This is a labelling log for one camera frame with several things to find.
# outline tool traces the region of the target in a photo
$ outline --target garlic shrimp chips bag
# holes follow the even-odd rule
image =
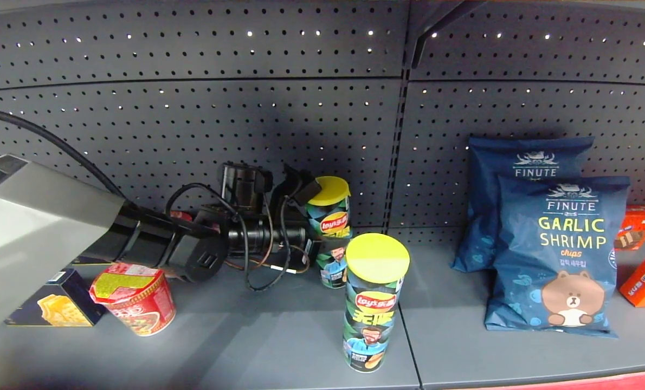
[[[486,328],[616,337],[605,310],[617,281],[614,239],[628,177],[499,176],[499,187],[496,283]]]
[[[489,140],[469,138],[468,227],[452,268],[462,272],[490,269],[498,234],[497,175],[543,180],[578,178],[585,151],[595,140]]]

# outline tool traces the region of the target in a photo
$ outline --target cartoon man graphic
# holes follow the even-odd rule
[[[342,281],[346,282],[347,281],[347,259],[344,256],[345,248],[342,247],[342,248],[333,249],[330,251],[330,254],[332,254],[334,261],[331,262],[330,264],[325,265],[325,268],[323,269],[322,274],[325,275],[327,278],[332,279],[333,275],[343,272]]]
[[[362,329],[362,336],[364,338],[350,338],[346,341],[344,347],[347,353],[359,353],[361,355],[371,356],[369,361],[377,360],[385,351],[387,343],[379,343],[382,330],[375,326],[367,326]]]

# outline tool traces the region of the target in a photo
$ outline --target robotic arm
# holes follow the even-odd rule
[[[290,271],[292,247],[314,255],[310,250],[315,236],[289,202],[302,205],[320,192],[306,171],[285,165],[286,180],[275,188],[268,207],[272,215],[262,212],[267,205],[264,194],[272,189],[271,173],[233,163],[223,165],[221,195],[201,183],[186,185],[162,214],[127,200],[83,155],[40,126],[1,112],[0,120],[59,146],[110,191],[13,155],[0,157],[0,322],[78,255],[158,268],[186,282],[206,281],[227,257],[243,255],[246,285],[253,291],[264,291]],[[213,193],[221,204],[203,207],[194,222],[171,218],[172,203],[194,187]],[[248,281],[248,257],[262,254],[266,243],[274,242],[275,252],[280,242],[286,249],[283,264],[274,265],[277,256],[273,256],[270,265],[280,274],[265,286],[253,287]],[[307,256],[303,253],[298,259],[305,261],[301,259]]]

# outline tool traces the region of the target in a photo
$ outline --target pegboard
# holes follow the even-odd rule
[[[645,204],[645,86],[410,82],[390,227],[463,225],[468,138],[596,136],[584,176],[630,176]]]
[[[193,181],[218,187],[228,160],[276,173],[286,162],[348,180],[353,224],[380,226],[398,96],[398,79],[137,81],[0,91],[0,110],[64,138],[140,205],[162,210]],[[4,153],[99,185],[52,144],[0,122]]]
[[[488,2],[432,33],[411,79],[645,84],[645,12],[576,2]]]
[[[0,89],[399,76],[409,2],[88,2],[0,14]]]
[[[406,246],[441,244],[456,249],[463,231],[462,227],[394,227],[388,235]]]

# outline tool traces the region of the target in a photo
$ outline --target potato chip can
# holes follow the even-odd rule
[[[89,294],[138,336],[156,335],[176,317],[169,284],[159,269],[114,263],[96,277]]]
[[[351,238],[349,222],[349,184],[335,176],[320,176],[315,179],[322,191],[307,204],[308,222],[319,237]],[[326,287],[344,287],[347,269],[345,246],[325,250],[318,254],[315,262],[320,267],[320,281]]]
[[[366,233],[349,242],[343,348],[356,371],[372,373],[382,365],[409,262],[407,249],[392,237]]]

